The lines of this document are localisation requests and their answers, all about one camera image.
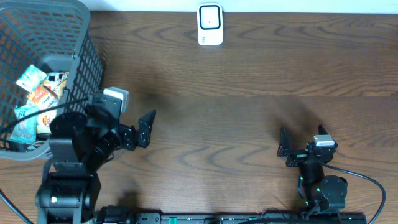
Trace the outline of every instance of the food packet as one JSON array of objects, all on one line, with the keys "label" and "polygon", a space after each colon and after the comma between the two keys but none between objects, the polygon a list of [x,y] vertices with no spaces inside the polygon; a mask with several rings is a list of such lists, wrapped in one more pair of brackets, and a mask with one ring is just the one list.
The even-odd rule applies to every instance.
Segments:
[{"label": "food packet", "polygon": [[43,81],[42,85],[46,87],[49,91],[54,93],[58,99],[61,98],[62,91],[67,85],[67,78],[69,72],[52,72],[49,73],[47,78]]},{"label": "food packet", "polygon": [[37,116],[37,134],[51,134],[50,124],[57,116],[57,110],[48,111]]},{"label": "food packet", "polygon": [[[34,105],[25,105],[21,107],[16,106],[14,110],[17,119],[21,119],[27,115],[30,115],[38,111],[39,108]],[[37,116],[31,117],[25,121],[20,122],[14,127],[10,140],[19,143],[27,143],[27,144],[34,143],[36,141],[36,124],[37,124]]]},{"label": "food packet", "polygon": [[32,93],[27,95],[28,99],[32,101],[39,109],[57,106],[58,98],[53,93],[49,92],[44,86],[38,86]]},{"label": "food packet", "polygon": [[36,66],[30,65],[16,83],[30,93],[35,90],[46,77],[46,73]]}]

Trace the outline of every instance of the wooden tabletop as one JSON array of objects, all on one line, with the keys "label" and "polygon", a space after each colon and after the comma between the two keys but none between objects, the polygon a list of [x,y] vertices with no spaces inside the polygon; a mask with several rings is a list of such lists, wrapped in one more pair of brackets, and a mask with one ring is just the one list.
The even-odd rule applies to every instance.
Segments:
[{"label": "wooden tabletop", "polygon": [[[225,13],[224,42],[197,42],[195,13],[92,12],[103,87],[129,90],[124,124],[157,109],[147,149],[99,171],[96,208],[257,213],[304,207],[297,168],[276,158],[285,126],[296,149],[318,124],[339,144],[331,165],[386,188],[377,223],[398,219],[398,16]],[[0,162],[1,188],[31,219],[43,161]],[[346,212],[376,212],[372,183],[348,181]],[[21,221],[0,203],[2,223]]]}]

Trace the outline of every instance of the cable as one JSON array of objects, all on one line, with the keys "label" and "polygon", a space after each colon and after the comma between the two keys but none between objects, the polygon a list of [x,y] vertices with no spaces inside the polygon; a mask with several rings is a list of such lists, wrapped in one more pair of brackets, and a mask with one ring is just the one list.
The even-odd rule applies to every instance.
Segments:
[{"label": "cable", "polygon": [[264,218],[264,215],[268,213],[269,210],[277,210],[283,217],[284,219],[287,219],[286,216],[282,213],[281,210],[279,210],[279,208],[267,208],[262,214],[261,214],[261,218]]},{"label": "cable", "polygon": [[302,219],[286,219],[286,218],[266,218],[260,220],[249,220],[239,224],[256,224],[256,223],[295,223],[295,224],[339,224],[336,221],[327,220],[302,220]]},{"label": "cable", "polygon": [[18,123],[20,123],[20,122],[22,122],[22,121],[25,121],[26,119],[32,118],[32,117],[34,117],[34,116],[37,116],[37,115],[39,115],[39,114],[42,114],[42,113],[45,113],[45,112],[48,112],[48,111],[56,110],[56,109],[59,109],[59,108],[64,108],[64,107],[66,107],[66,106],[73,105],[73,104],[76,104],[76,103],[81,103],[81,102],[84,102],[84,101],[87,101],[87,100],[88,100],[88,98],[83,98],[83,99],[80,99],[80,100],[75,100],[75,101],[71,101],[71,102],[68,102],[68,103],[63,103],[63,104],[58,105],[58,106],[53,106],[53,107],[51,107],[51,108],[47,108],[47,109],[40,110],[40,111],[38,111],[38,112],[29,114],[29,115],[27,115],[27,116],[25,116],[25,117],[23,117],[23,118],[21,118],[21,119],[17,119],[17,120],[15,120],[15,121],[11,122],[9,125],[7,125],[6,128],[3,128],[3,129],[0,131],[0,135],[1,135],[2,133],[9,132],[11,128],[13,128],[14,126],[16,126]]},{"label": "cable", "polygon": [[7,196],[3,193],[3,191],[0,189],[0,197],[1,199],[14,211],[19,218],[21,218],[25,223],[27,224],[33,224],[32,221],[30,221],[8,198]]},{"label": "cable", "polygon": [[344,173],[346,173],[346,174],[354,175],[354,176],[356,176],[356,177],[364,178],[365,180],[368,180],[368,181],[370,181],[370,182],[376,184],[376,185],[380,188],[381,193],[382,193],[382,199],[381,199],[381,203],[380,203],[379,209],[377,210],[376,214],[374,214],[373,218],[372,218],[372,219],[369,221],[369,223],[368,223],[368,224],[373,224],[374,221],[376,221],[376,219],[377,219],[378,216],[380,215],[381,211],[382,211],[383,208],[384,208],[384,204],[386,203],[386,191],[384,190],[384,187],[383,187],[379,182],[377,182],[376,180],[374,180],[374,179],[372,179],[372,178],[370,178],[370,177],[367,177],[367,176],[365,176],[365,175],[362,175],[362,174],[359,174],[359,173],[355,173],[355,172],[352,172],[352,171],[349,171],[349,170],[344,170],[344,169],[342,169],[342,168],[334,167],[334,166],[328,165],[328,164],[326,164],[326,163],[324,163],[324,162],[322,162],[322,161],[319,161],[319,160],[318,160],[318,162],[319,162],[319,164],[321,164],[322,166],[327,167],[327,168],[329,168],[329,169],[337,170],[337,171],[340,171],[340,172],[344,172]]}]

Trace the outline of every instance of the plastic basket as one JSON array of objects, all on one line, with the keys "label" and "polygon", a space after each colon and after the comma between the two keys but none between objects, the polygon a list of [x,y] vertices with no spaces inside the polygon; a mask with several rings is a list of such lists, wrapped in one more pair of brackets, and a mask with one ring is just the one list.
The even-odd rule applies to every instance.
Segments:
[{"label": "plastic basket", "polygon": [[[89,23],[89,10],[77,0],[0,0],[0,129],[15,119],[14,108],[27,101],[28,92],[16,80],[31,64],[46,73],[70,72],[60,104],[98,91],[103,66]],[[57,114],[83,107],[73,105]],[[0,151],[25,151],[10,147],[4,135],[0,139]]]}]

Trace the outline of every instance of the white background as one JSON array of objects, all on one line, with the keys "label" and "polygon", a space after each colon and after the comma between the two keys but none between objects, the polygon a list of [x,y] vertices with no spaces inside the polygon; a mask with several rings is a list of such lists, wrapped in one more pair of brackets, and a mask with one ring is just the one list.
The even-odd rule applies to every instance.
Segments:
[{"label": "white background", "polygon": [[[201,0],[80,0],[90,10],[195,12]],[[219,0],[224,12],[398,14],[398,0]]]}]

